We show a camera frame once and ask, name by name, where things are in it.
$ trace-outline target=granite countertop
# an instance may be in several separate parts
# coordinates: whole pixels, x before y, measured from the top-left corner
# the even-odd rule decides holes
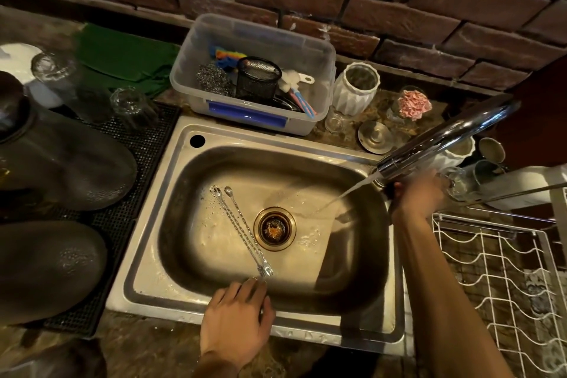
[[[25,42],[58,49],[72,48],[72,35],[83,26],[73,21],[1,6],[0,23],[0,45],[7,42]],[[305,139],[363,151],[356,135],[358,127],[365,120],[383,120],[395,96],[394,91],[397,90],[380,89],[370,106],[355,117],[344,133],[329,133],[324,128],[324,121],[321,121]],[[181,106],[184,115],[201,117],[196,115],[184,103],[183,97],[174,90],[162,93],[158,100]],[[418,122],[417,131],[409,133],[416,134],[440,123],[445,107],[444,103],[433,102],[433,110]],[[173,378],[190,376],[195,368],[199,353],[199,331],[199,326],[192,324],[130,316],[107,310],[95,337],[100,339],[110,378]],[[37,332],[19,327],[0,327],[0,369],[71,337],[72,335]],[[270,338],[269,343],[252,363],[244,368],[240,376],[311,376],[304,374],[314,365],[320,374],[325,374],[325,371],[331,374],[336,371],[337,365],[344,367],[351,362],[357,363],[358,371],[361,370],[361,365],[367,369],[366,374],[358,375],[361,377],[418,376],[414,359],[362,353],[277,337]]]

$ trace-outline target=chrome faucet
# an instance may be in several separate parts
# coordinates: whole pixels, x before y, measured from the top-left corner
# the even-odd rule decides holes
[[[440,153],[464,138],[483,131],[520,108],[520,101],[511,94],[500,94],[474,105],[445,123],[416,136],[406,145],[395,150],[377,165],[380,175],[376,182],[380,187],[413,169],[428,157]]]

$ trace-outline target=blue handle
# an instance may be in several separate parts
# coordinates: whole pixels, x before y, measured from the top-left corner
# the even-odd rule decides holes
[[[240,106],[210,100],[207,100],[207,103],[209,103],[209,111],[213,114],[229,116],[232,119],[240,119],[247,123],[263,124],[265,126],[279,128],[284,128],[287,124],[287,118],[281,115],[268,114],[254,109],[242,108]]]

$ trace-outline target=mesh pencil holder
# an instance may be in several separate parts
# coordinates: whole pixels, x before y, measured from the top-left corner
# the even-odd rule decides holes
[[[281,69],[259,57],[244,57],[238,61],[237,96],[272,99],[278,89]]]

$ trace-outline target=green cloth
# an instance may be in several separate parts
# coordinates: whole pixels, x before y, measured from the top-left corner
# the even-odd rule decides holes
[[[82,83],[110,90],[134,87],[154,97],[170,87],[179,46],[87,24],[78,34],[76,57]]]

